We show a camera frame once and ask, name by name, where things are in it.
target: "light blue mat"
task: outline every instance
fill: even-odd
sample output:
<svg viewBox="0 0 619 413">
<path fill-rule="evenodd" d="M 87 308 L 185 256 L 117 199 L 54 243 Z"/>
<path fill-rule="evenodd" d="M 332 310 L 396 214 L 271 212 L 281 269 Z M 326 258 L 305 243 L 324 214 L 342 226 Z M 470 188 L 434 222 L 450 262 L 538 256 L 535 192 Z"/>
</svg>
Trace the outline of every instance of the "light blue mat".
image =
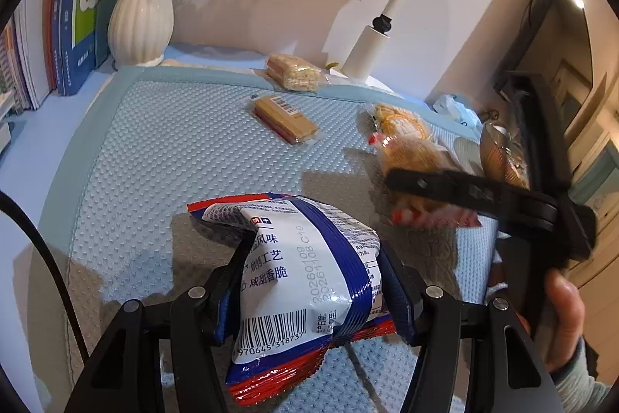
<svg viewBox="0 0 619 413">
<path fill-rule="evenodd" d="M 321 128 L 314 145 L 290 146 L 249 111 L 253 96 L 273 89 L 262 78 L 231 72 L 124 68 L 94 102 L 67 148 L 40 224 L 45 239 L 70 258 L 61 269 L 91 349 L 122 302 L 174 298 L 229 260 L 234 233 L 193 222 L 185 207 L 229 194 L 289 192 L 335 205 L 376 229 L 426 280 L 466 301 L 483 300 L 494 222 L 482 218 L 482 229 L 458 232 L 389 226 L 362 103 L 418 111 L 448 147 L 470 131 L 385 93 L 333 86 L 286 94 Z M 58 317 L 57 330 L 65 331 Z M 72 381 L 81 362 L 69 347 Z M 222 383 L 229 356 L 229 347 L 217 353 Z M 414 362 L 397 337 L 355 342 L 331 350 L 313 377 L 256 409 L 399 411 Z M 164 372 L 169 385 L 169 366 Z"/>
</svg>

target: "row of books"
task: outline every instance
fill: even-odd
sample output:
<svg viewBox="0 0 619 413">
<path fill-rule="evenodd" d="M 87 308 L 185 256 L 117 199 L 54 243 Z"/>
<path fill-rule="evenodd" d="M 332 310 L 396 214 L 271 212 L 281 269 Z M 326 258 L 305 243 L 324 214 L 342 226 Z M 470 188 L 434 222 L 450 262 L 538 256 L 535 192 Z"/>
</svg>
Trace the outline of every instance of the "row of books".
<svg viewBox="0 0 619 413">
<path fill-rule="evenodd" d="M 0 34 L 0 94 L 14 111 L 36 110 L 57 89 L 78 92 L 109 56 L 107 29 L 117 0 L 22 0 Z"/>
</svg>

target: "rice cracker package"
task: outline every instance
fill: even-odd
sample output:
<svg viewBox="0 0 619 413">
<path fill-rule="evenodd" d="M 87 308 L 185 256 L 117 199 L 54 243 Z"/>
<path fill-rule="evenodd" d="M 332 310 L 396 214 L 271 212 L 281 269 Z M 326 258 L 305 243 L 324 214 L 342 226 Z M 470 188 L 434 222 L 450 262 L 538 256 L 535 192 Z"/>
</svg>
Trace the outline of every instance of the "rice cracker package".
<svg viewBox="0 0 619 413">
<path fill-rule="evenodd" d="M 312 375 L 326 351 L 395 332 L 383 305 L 376 232 L 302 196 L 241 195 L 188 206 L 207 223 L 256 232 L 240 286 L 226 383 L 243 406 Z"/>
</svg>

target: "metal screw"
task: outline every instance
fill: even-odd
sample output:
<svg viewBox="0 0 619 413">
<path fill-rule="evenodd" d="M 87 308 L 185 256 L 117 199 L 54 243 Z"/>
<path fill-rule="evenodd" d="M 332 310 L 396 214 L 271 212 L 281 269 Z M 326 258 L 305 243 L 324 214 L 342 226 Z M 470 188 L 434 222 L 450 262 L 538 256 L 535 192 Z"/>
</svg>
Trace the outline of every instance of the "metal screw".
<svg viewBox="0 0 619 413">
<path fill-rule="evenodd" d="M 197 285 L 195 287 L 192 287 L 188 294 L 190 298 L 194 300 L 199 300 L 206 294 L 206 289 L 203 288 L 201 285 Z"/>
<path fill-rule="evenodd" d="M 510 307 L 510 304 L 503 298 L 494 298 L 492 304 L 497 310 L 505 311 Z"/>
<path fill-rule="evenodd" d="M 140 302 L 136 300 L 129 300 L 123 305 L 123 310 L 125 310 L 127 313 L 134 312 L 138 308 L 140 308 Z"/>
<path fill-rule="evenodd" d="M 441 289 L 439 286 L 437 285 L 430 285 L 428 287 L 426 287 L 426 294 L 430 297 L 430 298 L 442 298 L 443 294 L 445 294 L 443 292 L 443 289 Z"/>
</svg>

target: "brand logo on package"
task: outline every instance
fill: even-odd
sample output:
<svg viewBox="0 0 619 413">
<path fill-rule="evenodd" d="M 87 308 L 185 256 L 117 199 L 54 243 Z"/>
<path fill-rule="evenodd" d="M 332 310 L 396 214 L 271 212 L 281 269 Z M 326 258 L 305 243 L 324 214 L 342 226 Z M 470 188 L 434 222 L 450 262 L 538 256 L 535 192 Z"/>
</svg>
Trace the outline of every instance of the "brand logo on package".
<svg viewBox="0 0 619 413">
<path fill-rule="evenodd" d="M 270 219 L 267 217 L 252 217 L 251 222 L 252 224 L 260 224 L 260 223 L 271 224 Z"/>
</svg>

